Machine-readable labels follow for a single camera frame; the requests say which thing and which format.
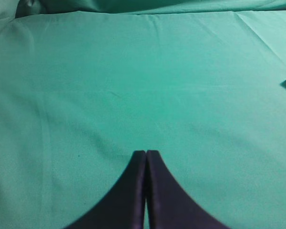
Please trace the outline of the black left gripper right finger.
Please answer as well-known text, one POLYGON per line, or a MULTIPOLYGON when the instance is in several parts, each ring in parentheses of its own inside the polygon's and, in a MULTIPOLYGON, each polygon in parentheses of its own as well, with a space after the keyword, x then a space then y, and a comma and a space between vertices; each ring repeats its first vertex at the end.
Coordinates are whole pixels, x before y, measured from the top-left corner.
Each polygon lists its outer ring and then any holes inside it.
POLYGON ((179 185, 159 151, 148 150, 146 182, 151 229, 226 229, 199 206, 179 185))

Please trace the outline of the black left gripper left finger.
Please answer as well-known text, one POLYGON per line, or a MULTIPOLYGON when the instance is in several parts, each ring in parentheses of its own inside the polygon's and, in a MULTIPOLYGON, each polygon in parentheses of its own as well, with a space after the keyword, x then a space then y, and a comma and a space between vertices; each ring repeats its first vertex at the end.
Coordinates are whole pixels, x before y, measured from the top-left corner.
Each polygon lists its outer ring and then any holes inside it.
POLYGON ((68 229, 142 229, 146 153, 135 151, 113 187, 68 229))

